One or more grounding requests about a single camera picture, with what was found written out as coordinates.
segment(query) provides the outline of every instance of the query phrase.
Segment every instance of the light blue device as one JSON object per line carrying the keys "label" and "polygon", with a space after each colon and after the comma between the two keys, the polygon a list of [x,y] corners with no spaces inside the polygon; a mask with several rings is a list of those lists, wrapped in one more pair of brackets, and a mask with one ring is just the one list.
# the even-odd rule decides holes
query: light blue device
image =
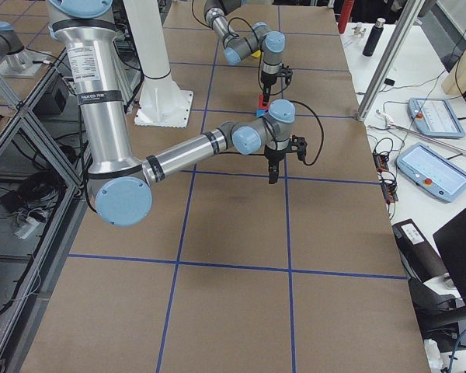
{"label": "light blue device", "polygon": [[418,187],[444,202],[452,202],[466,189],[466,172],[420,142],[397,157],[396,163]]}
{"label": "light blue device", "polygon": [[419,132],[431,138],[463,138],[466,134],[447,99],[409,99],[409,114]]}

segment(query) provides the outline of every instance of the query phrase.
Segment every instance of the display screen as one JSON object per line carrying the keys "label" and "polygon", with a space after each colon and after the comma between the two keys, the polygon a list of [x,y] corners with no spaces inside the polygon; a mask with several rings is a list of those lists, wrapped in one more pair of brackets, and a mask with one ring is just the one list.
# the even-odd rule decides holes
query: display screen
{"label": "display screen", "polygon": [[454,118],[444,101],[418,99],[417,102],[421,106],[421,112],[425,117],[426,125],[430,131],[459,132],[454,123]]}
{"label": "display screen", "polygon": [[424,148],[413,149],[402,160],[414,170],[430,178],[450,195],[456,193],[466,183],[466,175]]}

